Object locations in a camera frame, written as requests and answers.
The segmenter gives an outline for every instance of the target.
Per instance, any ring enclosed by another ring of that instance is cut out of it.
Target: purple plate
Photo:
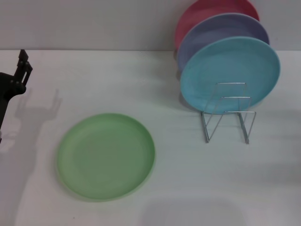
[[[269,44],[269,37],[258,20],[240,13],[212,16],[194,26],[183,39],[177,55],[180,71],[190,58],[203,47],[233,36],[246,36]]]

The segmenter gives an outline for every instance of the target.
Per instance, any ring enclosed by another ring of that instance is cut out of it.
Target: white table
[[[179,101],[172,52],[28,51],[33,72],[1,128],[1,226],[299,226],[301,52],[278,52],[282,74],[257,107],[244,143],[234,115],[205,143],[199,113]],[[13,74],[18,51],[0,51]],[[123,113],[152,134],[149,180],[111,202],[65,191],[54,170],[67,130],[99,113]]]

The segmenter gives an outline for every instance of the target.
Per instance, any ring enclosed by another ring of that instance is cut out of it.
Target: blue plate
[[[231,37],[206,46],[189,60],[182,72],[181,92],[191,106],[204,111],[218,82],[245,82],[245,91],[241,85],[218,85],[206,112],[212,113],[224,96],[251,97],[253,106],[273,90],[279,74],[279,58],[268,44],[254,38]],[[240,103],[240,107],[247,109],[247,102]],[[215,113],[237,110],[237,99],[223,99]]]
[[[240,13],[212,16],[194,26],[183,39],[178,50],[177,62],[183,71],[190,58],[205,46],[233,36],[246,36],[269,44],[269,37],[258,20]]]

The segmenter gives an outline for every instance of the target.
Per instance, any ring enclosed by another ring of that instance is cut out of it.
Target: pink plate
[[[248,0],[198,0],[181,16],[175,31],[175,47],[179,48],[185,35],[198,23],[221,13],[242,13],[259,20]]]

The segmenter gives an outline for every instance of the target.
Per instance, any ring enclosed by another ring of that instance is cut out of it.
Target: wire plate stand
[[[242,96],[239,96],[239,97],[220,97],[219,100],[216,102],[216,105],[212,111],[212,113],[206,113],[206,110],[207,110],[207,107],[209,106],[209,104],[211,103],[213,97],[216,95],[216,92],[217,92],[217,89],[221,86],[221,85],[227,85],[227,86],[230,86],[230,85],[234,85],[234,86],[243,86],[243,95]],[[222,120],[222,117],[225,115],[225,114],[231,114],[231,113],[235,113],[238,115],[238,118],[239,118],[239,122],[240,122],[240,125],[241,125],[241,129],[243,131],[243,135],[244,135],[244,138],[245,138],[245,142],[246,144],[249,144],[249,137],[250,137],[250,134],[251,134],[251,130],[252,130],[252,127],[253,127],[253,124],[254,124],[254,121],[255,121],[255,117],[256,117],[256,112],[254,111],[249,111],[248,109],[250,108],[250,105],[251,105],[251,102],[252,102],[252,98],[251,97],[245,97],[245,93],[246,93],[246,88],[247,88],[247,84],[245,82],[219,82],[219,83],[216,83],[215,87],[214,87],[214,90],[212,92],[212,95],[210,97],[210,99],[207,101],[207,104],[204,108],[204,111],[201,111],[201,120],[202,120],[202,124],[203,124],[203,127],[204,127],[204,132],[205,132],[205,137],[206,137],[206,142],[209,143],[209,141],[211,140],[213,134],[215,133],[220,121]],[[208,129],[207,129],[207,126],[212,118],[212,116],[216,113],[216,111],[218,110],[218,107],[220,106],[221,102],[223,100],[226,100],[226,99],[236,99],[238,101],[238,110],[237,111],[224,111],[212,134],[209,136],[208,134]],[[247,110],[245,111],[241,111],[241,100],[242,99],[246,99],[248,100],[248,108]],[[245,122],[246,122],[246,117],[247,117],[247,114],[253,114],[253,120],[252,120],[252,123],[251,123],[251,126],[250,126],[250,129],[249,131],[247,132],[246,130],[246,126],[245,126]],[[205,121],[205,114],[209,114],[210,117],[208,119],[208,122]]]

